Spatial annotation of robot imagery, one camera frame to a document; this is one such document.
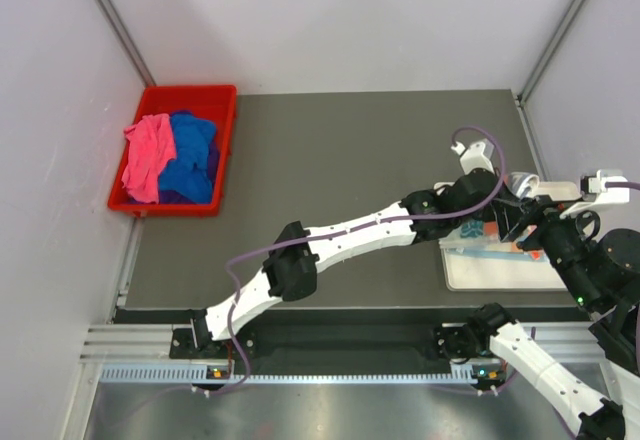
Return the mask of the beige rabbit letter towel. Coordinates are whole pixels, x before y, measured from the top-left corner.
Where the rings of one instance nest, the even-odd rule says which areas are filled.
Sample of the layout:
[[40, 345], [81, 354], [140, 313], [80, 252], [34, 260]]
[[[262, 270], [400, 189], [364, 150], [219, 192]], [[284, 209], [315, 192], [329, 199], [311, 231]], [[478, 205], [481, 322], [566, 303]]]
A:
[[[532, 173], [514, 172], [509, 174], [507, 177], [506, 193], [498, 195], [496, 199], [504, 198], [508, 200], [509, 194], [513, 194], [517, 200], [533, 199], [534, 194], [538, 191], [539, 185], [540, 178], [538, 175]], [[514, 243], [518, 247], [518, 243], [524, 241], [534, 230], [534, 225], [523, 227], [520, 230], [520, 234], [518, 237], [515, 237], [513, 241], [507, 242], [501, 240], [500, 226], [498, 222], [470, 220], [440, 241]]]

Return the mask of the blue polka dot towel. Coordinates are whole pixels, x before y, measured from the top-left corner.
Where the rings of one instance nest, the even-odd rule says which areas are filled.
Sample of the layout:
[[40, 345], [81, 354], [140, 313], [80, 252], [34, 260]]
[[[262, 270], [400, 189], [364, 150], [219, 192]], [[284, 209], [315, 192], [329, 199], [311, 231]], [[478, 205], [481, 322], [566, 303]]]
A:
[[440, 241], [439, 246], [443, 250], [474, 258], [522, 260], [538, 263], [548, 261], [548, 257], [543, 251], [534, 250], [526, 252], [519, 249], [514, 243]]

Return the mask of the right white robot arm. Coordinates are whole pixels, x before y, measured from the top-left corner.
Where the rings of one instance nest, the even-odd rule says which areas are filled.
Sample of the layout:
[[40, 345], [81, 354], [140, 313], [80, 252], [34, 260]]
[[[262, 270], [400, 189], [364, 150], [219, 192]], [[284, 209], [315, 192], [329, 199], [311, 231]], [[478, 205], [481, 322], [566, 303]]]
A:
[[600, 231], [593, 207], [549, 198], [492, 205], [501, 240], [542, 251], [587, 321], [588, 333], [619, 382], [616, 398], [588, 388], [545, 352], [505, 307], [489, 303], [468, 318], [469, 348], [506, 361], [549, 402], [577, 439], [639, 436], [639, 233]]

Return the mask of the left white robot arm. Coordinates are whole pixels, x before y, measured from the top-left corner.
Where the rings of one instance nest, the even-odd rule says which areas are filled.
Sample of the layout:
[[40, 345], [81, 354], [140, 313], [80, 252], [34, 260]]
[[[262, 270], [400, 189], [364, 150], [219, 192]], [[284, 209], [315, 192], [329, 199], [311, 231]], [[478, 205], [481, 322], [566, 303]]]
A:
[[192, 344], [203, 355], [216, 356], [264, 311], [314, 294], [318, 275], [330, 267], [377, 250], [439, 240], [481, 214], [504, 190], [502, 175], [476, 168], [451, 185], [412, 192], [354, 220], [324, 227], [291, 222], [274, 244], [227, 261], [234, 291], [193, 314]]

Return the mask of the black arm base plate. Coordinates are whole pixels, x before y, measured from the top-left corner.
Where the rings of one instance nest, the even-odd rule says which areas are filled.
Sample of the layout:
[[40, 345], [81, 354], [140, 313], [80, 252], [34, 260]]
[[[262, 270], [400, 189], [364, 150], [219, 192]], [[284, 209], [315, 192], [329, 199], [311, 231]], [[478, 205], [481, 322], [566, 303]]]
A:
[[204, 333], [204, 318], [173, 334], [172, 360], [236, 360], [244, 352], [257, 370], [374, 364], [419, 370], [446, 361], [488, 357], [486, 336], [467, 327], [468, 309], [271, 310], [239, 328], [236, 347]]

